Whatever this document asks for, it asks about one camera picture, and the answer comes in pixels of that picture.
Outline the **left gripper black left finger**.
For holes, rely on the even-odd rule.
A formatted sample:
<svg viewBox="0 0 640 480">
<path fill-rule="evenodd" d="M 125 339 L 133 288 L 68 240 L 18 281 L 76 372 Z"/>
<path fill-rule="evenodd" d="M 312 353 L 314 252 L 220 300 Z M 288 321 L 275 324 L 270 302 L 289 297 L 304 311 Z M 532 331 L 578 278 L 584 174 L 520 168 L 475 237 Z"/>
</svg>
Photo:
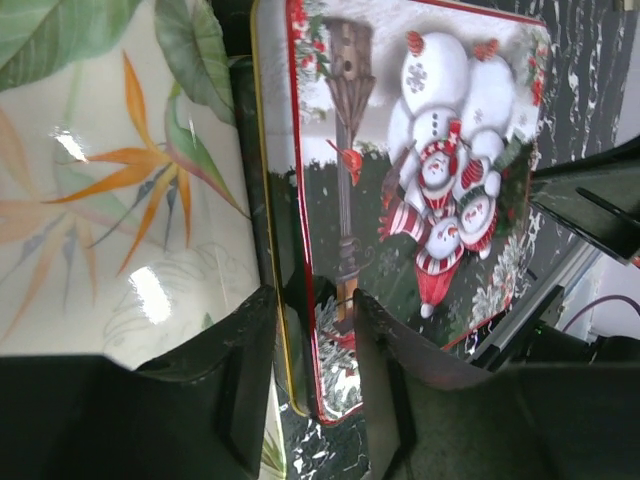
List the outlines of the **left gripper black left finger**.
<svg viewBox="0 0 640 480">
<path fill-rule="evenodd" d="M 1 360 L 5 479 L 255 479 L 276 293 L 134 370 L 100 355 Z"/>
</svg>

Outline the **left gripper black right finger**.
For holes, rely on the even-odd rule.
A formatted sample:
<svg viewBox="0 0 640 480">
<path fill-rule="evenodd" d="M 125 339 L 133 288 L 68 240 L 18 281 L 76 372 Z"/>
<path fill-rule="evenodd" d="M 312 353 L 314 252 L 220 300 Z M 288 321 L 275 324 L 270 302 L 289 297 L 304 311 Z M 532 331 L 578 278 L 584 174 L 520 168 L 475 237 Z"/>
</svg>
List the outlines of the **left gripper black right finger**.
<svg viewBox="0 0 640 480">
<path fill-rule="evenodd" d="M 442 351 L 354 296 L 372 479 L 635 479 L 639 343 L 496 372 Z"/>
</svg>

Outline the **gold tin lid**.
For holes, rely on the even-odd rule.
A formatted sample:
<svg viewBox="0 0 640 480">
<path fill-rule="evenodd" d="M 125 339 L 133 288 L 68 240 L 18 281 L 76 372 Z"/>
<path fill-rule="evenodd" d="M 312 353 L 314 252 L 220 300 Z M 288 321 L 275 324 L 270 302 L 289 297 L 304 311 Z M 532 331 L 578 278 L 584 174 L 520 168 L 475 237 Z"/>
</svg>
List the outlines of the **gold tin lid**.
<svg viewBox="0 0 640 480">
<path fill-rule="evenodd" d="M 550 33 L 464 1 L 258 1 L 251 27 L 287 355 L 334 425 L 362 404 L 356 290 L 464 359 L 506 313 Z"/>
</svg>

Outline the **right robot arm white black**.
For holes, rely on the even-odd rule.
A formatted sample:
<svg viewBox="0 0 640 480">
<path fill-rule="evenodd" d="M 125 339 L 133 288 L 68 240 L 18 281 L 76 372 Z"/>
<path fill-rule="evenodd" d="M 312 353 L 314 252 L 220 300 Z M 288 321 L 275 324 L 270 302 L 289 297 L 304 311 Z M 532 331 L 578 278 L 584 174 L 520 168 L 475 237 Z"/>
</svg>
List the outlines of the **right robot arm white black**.
<svg viewBox="0 0 640 480">
<path fill-rule="evenodd" d="M 535 172 L 529 203 L 576 237 L 470 357 L 490 371 L 562 336 L 554 330 L 568 284 L 596 252 L 623 263 L 639 256 L 639 139 Z"/>
</svg>

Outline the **floral patterned serving tray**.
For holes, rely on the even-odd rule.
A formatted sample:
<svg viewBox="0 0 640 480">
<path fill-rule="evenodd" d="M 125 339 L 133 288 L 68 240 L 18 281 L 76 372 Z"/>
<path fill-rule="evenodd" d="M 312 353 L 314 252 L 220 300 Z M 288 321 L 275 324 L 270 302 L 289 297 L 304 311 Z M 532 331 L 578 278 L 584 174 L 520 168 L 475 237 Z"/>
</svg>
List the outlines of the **floral patterned serving tray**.
<svg viewBox="0 0 640 480">
<path fill-rule="evenodd" d="M 1 360 L 134 370 L 264 286 L 235 113 L 207 1 L 2 3 Z"/>
</svg>

